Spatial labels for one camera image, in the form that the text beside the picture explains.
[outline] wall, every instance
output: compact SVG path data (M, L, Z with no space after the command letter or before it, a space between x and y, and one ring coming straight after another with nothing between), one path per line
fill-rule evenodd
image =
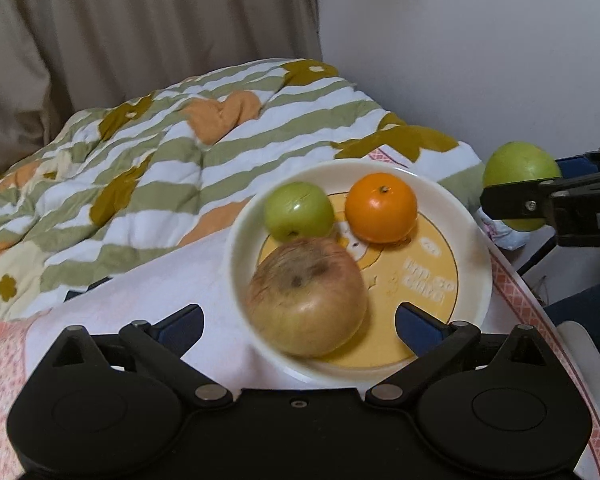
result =
M600 0L318 0L324 60L483 158L600 146Z

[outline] curtain fold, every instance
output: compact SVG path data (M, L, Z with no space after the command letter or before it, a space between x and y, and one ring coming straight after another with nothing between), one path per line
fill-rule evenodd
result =
M38 96L31 107L42 117L46 98L60 123L77 110L113 107L223 66L265 57L320 59L315 0L14 0L11 7L29 35L23 59ZM19 40L4 34L1 41L13 49ZM14 56L7 50L0 53L6 67L0 78L20 84L26 71L9 68ZM0 103L10 104L8 92ZM13 164L57 131L54 124L29 132L18 150L12 143L10 157L3 150L3 162Z

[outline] beige curtain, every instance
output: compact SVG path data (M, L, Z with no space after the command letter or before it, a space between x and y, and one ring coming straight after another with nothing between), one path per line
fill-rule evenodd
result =
M76 110L248 60L320 58L315 0L0 0L0 31L0 171Z

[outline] screw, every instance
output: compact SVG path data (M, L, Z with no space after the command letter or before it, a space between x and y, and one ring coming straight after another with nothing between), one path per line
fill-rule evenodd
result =
M402 396L402 388L395 384L378 384L371 388L371 395L380 400L395 400Z
M226 395L226 388L220 384L203 384L196 388L196 397L202 400L219 400Z

